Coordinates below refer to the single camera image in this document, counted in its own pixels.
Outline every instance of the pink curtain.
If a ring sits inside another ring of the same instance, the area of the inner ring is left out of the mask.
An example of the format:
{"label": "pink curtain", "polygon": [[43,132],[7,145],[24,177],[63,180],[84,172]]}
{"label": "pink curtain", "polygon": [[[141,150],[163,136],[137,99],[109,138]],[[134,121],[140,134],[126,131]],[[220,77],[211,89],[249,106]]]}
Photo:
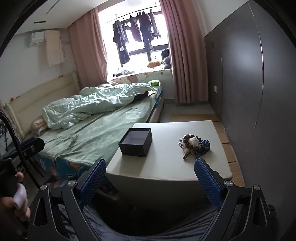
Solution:
{"label": "pink curtain", "polygon": [[98,13],[96,7],[68,28],[81,88],[107,83],[107,53]]}
{"label": "pink curtain", "polygon": [[193,4],[189,0],[160,0],[160,5],[168,28],[175,101],[207,101],[205,43]]}

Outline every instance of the open box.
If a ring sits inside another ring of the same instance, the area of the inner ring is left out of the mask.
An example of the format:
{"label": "open box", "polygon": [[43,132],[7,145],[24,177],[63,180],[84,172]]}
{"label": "open box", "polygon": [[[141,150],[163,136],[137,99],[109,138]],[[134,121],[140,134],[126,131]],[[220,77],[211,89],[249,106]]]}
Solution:
{"label": "open box", "polygon": [[123,155],[146,157],[151,142],[150,128],[130,128],[118,145]]}

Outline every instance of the bed frame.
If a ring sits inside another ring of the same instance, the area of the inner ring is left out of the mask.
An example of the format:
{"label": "bed frame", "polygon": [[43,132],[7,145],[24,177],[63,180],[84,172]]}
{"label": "bed frame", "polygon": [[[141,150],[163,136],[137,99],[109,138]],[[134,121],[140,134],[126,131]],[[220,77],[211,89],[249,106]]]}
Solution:
{"label": "bed frame", "polygon": [[[16,131],[22,139],[30,132],[34,119],[42,115],[42,109],[49,103],[62,98],[78,95],[80,87],[76,72],[50,80],[17,97],[11,103],[6,103],[4,109],[16,126]],[[163,106],[163,99],[153,109],[149,122],[157,122]]]}

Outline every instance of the tabletop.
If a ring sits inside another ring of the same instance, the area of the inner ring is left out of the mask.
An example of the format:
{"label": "tabletop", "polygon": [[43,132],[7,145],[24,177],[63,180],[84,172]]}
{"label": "tabletop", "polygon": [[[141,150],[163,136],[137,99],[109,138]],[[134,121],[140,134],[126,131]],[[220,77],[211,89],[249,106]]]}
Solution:
{"label": "tabletop", "polygon": [[107,174],[157,180],[197,180],[195,157],[179,147],[179,139],[193,134],[209,140],[211,148],[202,157],[223,179],[231,179],[228,161],[215,127],[210,120],[169,123],[137,123],[133,128],[151,128],[152,143],[147,157],[124,156],[120,149],[107,166]]}

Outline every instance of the silver screw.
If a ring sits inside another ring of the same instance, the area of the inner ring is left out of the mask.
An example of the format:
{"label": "silver screw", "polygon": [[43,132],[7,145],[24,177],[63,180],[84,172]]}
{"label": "silver screw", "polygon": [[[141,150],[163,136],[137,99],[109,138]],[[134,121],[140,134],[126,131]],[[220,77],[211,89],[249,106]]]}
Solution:
{"label": "silver screw", "polygon": [[231,186],[233,186],[233,182],[232,181],[226,181],[225,185],[231,187]]}
{"label": "silver screw", "polygon": [[257,191],[259,191],[260,190],[259,185],[254,185],[254,189],[257,190]]}
{"label": "silver screw", "polygon": [[76,184],[76,181],[75,180],[71,180],[68,182],[68,186],[72,187]]}
{"label": "silver screw", "polygon": [[40,189],[43,191],[43,190],[45,190],[47,188],[47,185],[45,185],[45,184],[43,184],[41,187],[40,187]]}

